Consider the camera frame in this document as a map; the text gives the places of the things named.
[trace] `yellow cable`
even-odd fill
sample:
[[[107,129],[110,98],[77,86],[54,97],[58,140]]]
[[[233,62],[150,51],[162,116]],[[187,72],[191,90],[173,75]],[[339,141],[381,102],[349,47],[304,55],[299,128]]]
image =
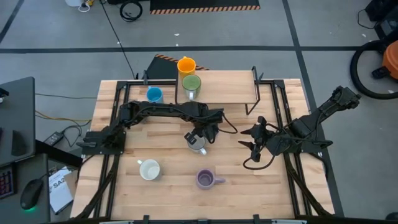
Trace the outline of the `yellow cable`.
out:
[[[53,119],[53,120],[57,120],[57,121],[76,121],[76,122],[88,122],[90,121],[89,119],[70,119],[70,118],[52,118],[50,116],[47,116],[39,111],[36,111],[36,113],[42,115],[43,117],[47,118],[47,119]]]

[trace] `butcher block table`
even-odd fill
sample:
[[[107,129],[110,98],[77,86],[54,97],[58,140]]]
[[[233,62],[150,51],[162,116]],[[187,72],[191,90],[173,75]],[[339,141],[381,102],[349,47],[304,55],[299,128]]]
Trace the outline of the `butcher block table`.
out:
[[[293,119],[308,114],[300,80],[284,81]],[[101,82],[92,131],[100,131],[109,125],[116,84],[117,80]],[[158,87],[164,92],[164,102],[173,103],[175,85]],[[146,90],[147,86],[132,86],[129,99],[145,101]],[[224,108],[226,117],[239,132],[251,128],[258,116],[277,125],[270,86],[260,85],[260,95],[261,101],[249,116],[245,114],[244,105],[210,104],[209,108]],[[226,122],[219,124],[219,128],[232,131]],[[203,156],[189,150],[183,138],[192,129],[191,123],[180,118],[148,117],[145,123],[127,130],[126,149],[119,163],[112,220],[142,220],[144,215],[150,215],[151,220],[252,219],[254,214],[259,214],[260,218],[294,217],[283,156],[277,156],[272,165],[264,170],[247,170],[242,163],[250,156],[250,150],[238,141],[252,141],[250,136],[220,132],[214,144],[205,146],[208,154]],[[137,161],[146,159],[159,162],[163,173],[159,181],[147,181],[139,175]],[[265,149],[261,162],[248,162],[248,166],[264,166],[270,159],[271,155]],[[302,154],[301,160],[308,188],[323,207],[333,213],[322,163],[308,154]],[[103,156],[97,155],[81,168],[71,217],[77,216],[96,192],[102,161]],[[213,170],[226,182],[215,185],[211,190],[200,190],[195,185],[195,175],[205,168]],[[296,191],[300,213],[303,214],[303,200],[297,185]],[[108,192],[105,192],[101,216],[105,214],[107,199]]]

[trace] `floor mat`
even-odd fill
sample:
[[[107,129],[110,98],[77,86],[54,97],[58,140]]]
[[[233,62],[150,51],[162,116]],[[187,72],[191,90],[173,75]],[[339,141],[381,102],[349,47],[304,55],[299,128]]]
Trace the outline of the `floor mat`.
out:
[[[147,69],[148,79],[176,79],[178,59],[157,54]],[[196,70],[209,70],[208,68],[197,66]]]
[[[151,14],[258,10],[258,0],[151,0]]]

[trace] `orange cup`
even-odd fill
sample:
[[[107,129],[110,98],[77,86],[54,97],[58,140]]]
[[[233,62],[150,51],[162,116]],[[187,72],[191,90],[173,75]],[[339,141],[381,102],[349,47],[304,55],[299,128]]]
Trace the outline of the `orange cup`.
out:
[[[180,74],[181,78],[184,78],[187,75],[194,75],[196,67],[197,64],[194,59],[185,56],[177,63],[178,74]]]

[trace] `gray floor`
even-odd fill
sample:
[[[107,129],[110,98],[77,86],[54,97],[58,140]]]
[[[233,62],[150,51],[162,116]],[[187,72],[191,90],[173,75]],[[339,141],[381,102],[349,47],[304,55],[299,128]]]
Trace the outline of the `gray floor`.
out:
[[[175,47],[220,45],[293,46],[282,0],[259,0],[261,10],[196,14],[149,15],[149,3],[137,22],[119,17],[116,6],[106,5],[109,18],[125,47]],[[301,46],[359,46],[376,40],[373,30],[356,24],[357,12],[369,0],[288,0]],[[12,14],[17,0],[0,0],[0,30]],[[366,15],[363,22],[370,25]],[[63,0],[25,0],[1,49],[69,49],[119,47],[102,7],[80,13]],[[191,56],[210,69],[250,69],[264,78],[302,78],[294,51],[173,51],[128,52],[134,71],[142,73],[155,54],[174,58]],[[352,87],[348,66],[353,52],[303,52],[317,105],[338,85]],[[359,73],[370,89],[381,93],[398,91],[389,80],[375,82],[371,70],[381,58],[366,52]],[[124,55],[115,53],[0,54],[0,83],[33,76],[36,92],[68,96],[95,96],[100,80],[128,79],[131,71]],[[37,110],[50,116],[90,119],[93,100],[36,97]],[[347,217],[384,218],[398,211],[398,158],[395,132],[397,100],[379,101],[363,97],[358,108],[338,113],[323,125],[331,163],[344,213]],[[66,121],[37,119],[37,139],[69,126]],[[68,133],[70,138],[77,135]],[[71,149],[62,142],[60,149]],[[55,220],[68,216],[65,210]]]

